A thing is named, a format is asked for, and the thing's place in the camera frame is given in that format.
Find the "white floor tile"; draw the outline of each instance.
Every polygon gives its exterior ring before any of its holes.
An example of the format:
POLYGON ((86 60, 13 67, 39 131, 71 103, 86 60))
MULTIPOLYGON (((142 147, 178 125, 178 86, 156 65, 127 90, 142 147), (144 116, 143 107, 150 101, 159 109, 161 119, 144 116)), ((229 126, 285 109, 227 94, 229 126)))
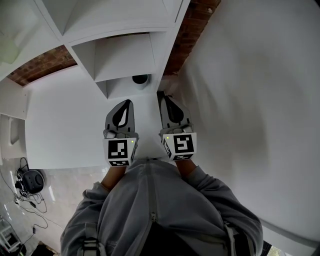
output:
MULTIPOLYGON (((15 190, 11 173, 14 176, 18 167, 19 159, 4 160, 0 166, 5 181, 13 191, 15 190)), ((47 220, 47 229, 35 227, 35 235, 25 245, 28 254, 37 247, 39 241, 60 252, 60 236, 82 200, 83 191, 91 189, 93 183, 100 182, 107 171, 106 166, 43 170, 45 187, 41 194, 45 199, 47 212, 41 215, 55 223, 47 220)), ((28 202, 21 202, 20 205, 26 209, 34 209, 28 202)), ((45 211, 43 202, 37 207, 40 211, 45 211)), ((34 224, 46 226, 41 217, 24 211, 14 203, 13 192, 2 177, 0 177, 0 215, 11 223, 22 242, 31 237, 34 224)))

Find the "hoodie sleeve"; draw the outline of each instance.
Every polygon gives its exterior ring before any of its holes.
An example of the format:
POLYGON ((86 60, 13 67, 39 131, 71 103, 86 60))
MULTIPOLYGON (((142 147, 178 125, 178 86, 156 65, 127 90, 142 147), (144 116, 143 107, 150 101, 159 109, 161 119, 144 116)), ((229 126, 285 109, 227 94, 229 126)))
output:
POLYGON ((206 174, 199 166, 185 178, 185 181, 213 204, 220 212, 223 221, 229 222, 246 234, 253 243, 256 255, 261 254, 263 247, 261 222, 237 200, 226 184, 206 174))
POLYGON ((74 215, 66 225, 61 238, 61 255, 77 255, 78 249, 86 238, 86 223, 98 223, 100 211, 109 194, 99 182, 92 189, 83 192, 83 200, 79 203, 74 215))

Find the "shelf compartment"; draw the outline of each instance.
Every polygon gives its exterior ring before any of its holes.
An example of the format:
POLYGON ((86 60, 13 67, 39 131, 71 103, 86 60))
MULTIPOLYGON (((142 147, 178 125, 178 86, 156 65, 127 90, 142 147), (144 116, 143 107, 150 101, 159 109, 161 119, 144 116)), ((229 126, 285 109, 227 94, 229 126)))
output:
POLYGON ((133 95, 145 95, 155 92, 155 79, 152 74, 149 75, 149 82, 147 86, 139 90, 132 80, 132 76, 111 79, 105 81, 106 94, 108 99, 116 99, 121 97, 129 97, 133 95))
POLYGON ((72 49, 94 81, 101 82, 154 73, 165 36, 165 32, 127 34, 81 43, 72 49))
POLYGON ((24 63, 62 44, 46 30, 25 0, 0 1, 0 31, 13 39, 19 48, 12 64, 0 64, 0 80, 24 63))
POLYGON ((112 31, 174 27, 182 0, 35 0, 67 42, 112 31))
POLYGON ((133 34, 97 40, 94 81, 150 74, 155 71, 149 34, 133 34))

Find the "white table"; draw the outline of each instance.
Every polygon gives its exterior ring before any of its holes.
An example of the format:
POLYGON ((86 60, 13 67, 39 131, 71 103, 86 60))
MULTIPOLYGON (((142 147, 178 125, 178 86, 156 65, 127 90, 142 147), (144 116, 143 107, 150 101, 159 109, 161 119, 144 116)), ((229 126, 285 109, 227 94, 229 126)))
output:
POLYGON ((166 156, 158 135, 162 125, 155 93, 107 99, 78 66, 41 78, 26 90, 30 90, 25 122, 30 168, 106 166, 102 146, 106 116, 128 98, 140 138, 135 158, 166 156))

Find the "white wall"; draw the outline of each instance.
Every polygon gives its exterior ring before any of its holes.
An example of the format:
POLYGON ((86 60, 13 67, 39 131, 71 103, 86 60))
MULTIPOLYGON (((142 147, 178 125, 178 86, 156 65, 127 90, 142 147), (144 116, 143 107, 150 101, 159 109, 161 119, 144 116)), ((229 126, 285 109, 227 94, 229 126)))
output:
MULTIPOLYGON (((223 0, 179 82, 198 135, 195 161, 262 220, 319 242, 317 4, 223 0)), ((294 256, 312 251, 297 254, 271 232, 265 240, 294 256)))

